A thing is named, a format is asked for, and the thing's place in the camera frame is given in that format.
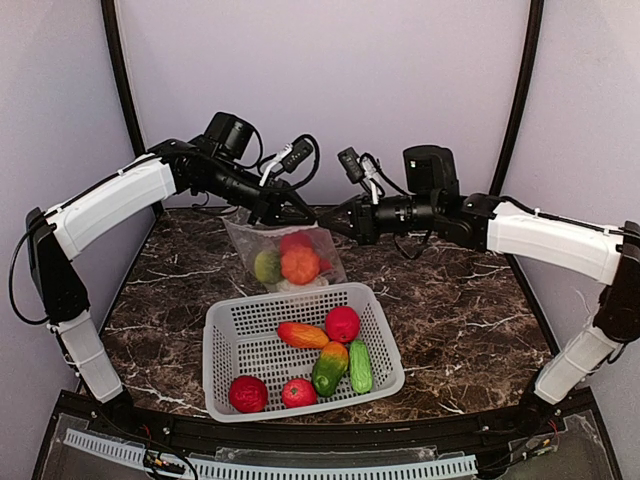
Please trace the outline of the clear zip top bag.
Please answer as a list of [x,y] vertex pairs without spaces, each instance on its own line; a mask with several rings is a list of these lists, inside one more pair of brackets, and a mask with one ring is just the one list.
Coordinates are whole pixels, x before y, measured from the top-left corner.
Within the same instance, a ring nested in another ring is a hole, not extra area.
[[344,283],[347,275],[329,230],[317,225],[269,227],[248,223],[240,209],[223,218],[244,267],[270,292]]

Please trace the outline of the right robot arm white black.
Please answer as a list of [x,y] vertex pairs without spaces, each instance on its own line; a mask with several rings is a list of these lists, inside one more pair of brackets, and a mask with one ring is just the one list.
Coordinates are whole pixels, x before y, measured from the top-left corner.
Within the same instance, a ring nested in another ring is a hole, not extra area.
[[527,207],[507,196],[459,192],[453,153],[436,145],[403,152],[405,190],[384,196],[384,175],[370,154],[353,148],[337,158],[354,184],[355,196],[322,215],[318,223],[361,245],[383,234],[421,232],[470,250],[541,261],[583,274],[603,285],[597,312],[587,326],[533,380],[526,400],[556,405],[579,382],[639,338],[639,226],[590,224]]

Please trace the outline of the yellow lemon toy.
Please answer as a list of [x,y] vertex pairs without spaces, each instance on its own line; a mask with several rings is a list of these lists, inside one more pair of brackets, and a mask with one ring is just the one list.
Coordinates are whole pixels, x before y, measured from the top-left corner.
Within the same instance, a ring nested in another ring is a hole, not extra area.
[[263,284],[277,284],[282,279],[280,254],[275,250],[262,250],[254,259],[254,274]]

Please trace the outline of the orange pumpkin toy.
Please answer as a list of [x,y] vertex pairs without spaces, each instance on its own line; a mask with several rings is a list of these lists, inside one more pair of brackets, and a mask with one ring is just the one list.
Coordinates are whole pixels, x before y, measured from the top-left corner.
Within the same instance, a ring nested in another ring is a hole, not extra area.
[[319,261],[312,248],[293,248],[281,257],[282,276],[294,285],[306,285],[318,276]]

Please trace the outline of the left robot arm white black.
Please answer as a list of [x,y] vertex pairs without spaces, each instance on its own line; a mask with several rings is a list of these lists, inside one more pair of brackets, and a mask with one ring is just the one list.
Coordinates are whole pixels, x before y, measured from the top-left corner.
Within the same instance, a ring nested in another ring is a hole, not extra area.
[[121,225],[142,211],[187,191],[246,209],[251,224],[313,223],[298,191],[319,169],[318,141],[303,133],[255,165],[240,165],[257,134],[250,122],[218,112],[195,138],[165,140],[75,196],[26,215],[14,252],[27,256],[44,316],[16,315],[27,325],[50,330],[99,405],[129,405],[132,400],[92,317],[91,285],[85,280],[92,264],[84,260],[86,253],[113,239]]

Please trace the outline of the red chili pepper toy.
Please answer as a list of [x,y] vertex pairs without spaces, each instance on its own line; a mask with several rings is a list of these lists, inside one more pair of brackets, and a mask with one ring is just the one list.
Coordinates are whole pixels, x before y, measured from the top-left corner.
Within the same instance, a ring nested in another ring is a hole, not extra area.
[[331,262],[326,258],[321,258],[319,261],[319,272],[325,273],[332,269]]

